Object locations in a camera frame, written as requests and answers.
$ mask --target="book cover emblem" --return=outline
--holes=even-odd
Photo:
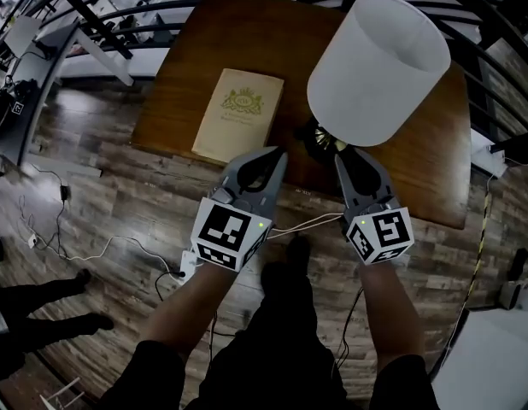
[[[231,109],[239,113],[260,115],[262,108],[262,96],[255,96],[255,92],[249,87],[242,88],[237,94],[231,90],[224,102],[220,105],[224,109]]]

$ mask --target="dark shirt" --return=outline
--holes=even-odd
[[[237,357],[232,343],[234,348],[217,354],[199,397],[186,409],[352,408],[339,376],[332,378],[332,369],[323,366],[317,373],[313,369],[312,353],[298,357],[291,351],[291,357],[279,358],[255,347],[252,353]],[[141,342],[97,408],[179,408],[184,383],[185,365],[174,350],[158,342]],[[438,409],[425,363],[418,355],[394,360],[378,375],[370,409],[389,408]]]

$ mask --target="white lamp shade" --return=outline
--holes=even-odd
[[[334,137],[381,144],[449,66],[444,36],[414,6],[356,0],[309,77],[309,107]]]

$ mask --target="lamp base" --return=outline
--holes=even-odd
[[[305,127],[296,132],[295,137],[302,140],[308,154],[322,164],[334,163],[334,155],[347,146],[344,141],[333,137],[321,127],[315,117],[309,119]]]

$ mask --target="person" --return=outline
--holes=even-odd
[[[186,409],[352,407],[334,355],[316,335],[309,256],[308,240],[296,237],[286,263],[264,267],[259,309],[212,360]],[[437,409],[422,358],[422,325],[394,267],[360,266],[359,274],[378,354],[370,408]],[[151,314],[132,360],[97,408],[179,408],[185,363],[236,276],[212,263],[198,267]]]
[[[14,6],[15,2],[13,0],[6,0],[5,2],[0,0],[0,20],[6,20]]]
[[[27,318],[48,302],[83,293],[90,279],[91,274],[84,269],[73,279],[0,288],[0,380],[25,364],[26,353],[67,338],[95,334],[98,329],[114,328],[110,318],[96,313],[65,320]]]

